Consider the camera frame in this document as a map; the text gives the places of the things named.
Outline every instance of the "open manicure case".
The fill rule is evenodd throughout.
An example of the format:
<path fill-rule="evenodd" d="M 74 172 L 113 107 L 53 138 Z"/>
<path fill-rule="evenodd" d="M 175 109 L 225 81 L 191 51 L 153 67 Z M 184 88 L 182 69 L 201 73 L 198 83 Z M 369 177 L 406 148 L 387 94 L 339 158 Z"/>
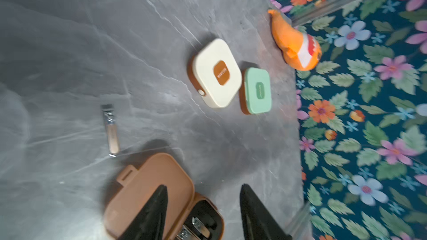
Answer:
<path fill-rule="evenodd" d="M 104 214 L 105 228 L 115 239 L 222 238 L 224 220 L 216 206 L 195 193 L 193 181 L 171 155 L 155 154 L 139 169 L 128 165 L 116 180 L 123 187 Z M 149 238 L 143 237 L 147 228 L 141 226 L 147 226 L 143 221 L 148 218 L 148 230 L 158 228 Z"/>

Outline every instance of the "stuffed animal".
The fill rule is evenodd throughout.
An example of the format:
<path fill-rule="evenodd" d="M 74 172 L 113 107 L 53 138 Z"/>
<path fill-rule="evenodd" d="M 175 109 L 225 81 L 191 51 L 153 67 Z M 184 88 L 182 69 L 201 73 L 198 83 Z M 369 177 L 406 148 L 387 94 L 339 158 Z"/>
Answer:
<path fill-rule="evenodd" d="M 313 69 L 322 56 L 320 45 L 313 36 L 290 26 L 278 10 L 269 10 L 272 16 L 272 34 L 283 58 L 292 68 L 300 71 Z"/>

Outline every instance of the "silver nail clipper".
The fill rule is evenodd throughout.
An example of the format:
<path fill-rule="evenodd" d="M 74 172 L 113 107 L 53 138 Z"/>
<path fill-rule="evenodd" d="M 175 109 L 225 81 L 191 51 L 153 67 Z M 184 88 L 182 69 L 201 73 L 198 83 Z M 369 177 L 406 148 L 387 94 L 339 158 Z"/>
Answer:
<path fill-rule="evenodd" d="M 113 104 L 101 105 L 104 116 L 105 130 L 107 131 L 108 146 L 110 156 L 115 157 L 120 152 L 119 138 L 117 137 L 117 125 L 114 117 Z"/>

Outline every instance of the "mint green case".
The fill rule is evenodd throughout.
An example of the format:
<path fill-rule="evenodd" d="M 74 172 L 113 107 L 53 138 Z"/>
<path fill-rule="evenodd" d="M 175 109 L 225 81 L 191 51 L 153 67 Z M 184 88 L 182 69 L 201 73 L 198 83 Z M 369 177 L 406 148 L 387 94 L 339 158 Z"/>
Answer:
<path fill-rule="evenodd" d="M 245 72 L 246 106 L 251 114 L 269 112 L 272 105 L 270 76 L 266 70 L 248 68 Z"/>

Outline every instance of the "brown case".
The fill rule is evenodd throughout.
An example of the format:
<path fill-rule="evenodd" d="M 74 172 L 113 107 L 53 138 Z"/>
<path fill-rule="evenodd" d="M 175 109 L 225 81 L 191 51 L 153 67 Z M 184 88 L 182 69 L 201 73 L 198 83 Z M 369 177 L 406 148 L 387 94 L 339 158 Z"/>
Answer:
<path fill-rule="evenodd" d="M 218 214 L 221 231 L 216 239 L 222 238 L 224 219 L 217 207 L 208 198 L 195 193 L 193 181 L 171 155 L 155 154 L 138 170 L 128 165 L 116 180 L 123 187 L 109 202 L 104 213 L 105 229 L 115 239 L 125 232 L 161 184 L 167 187 L 168 194 L 163 240 L 175 239 L 190 211 L 200 201 L 206 201 Z"/>

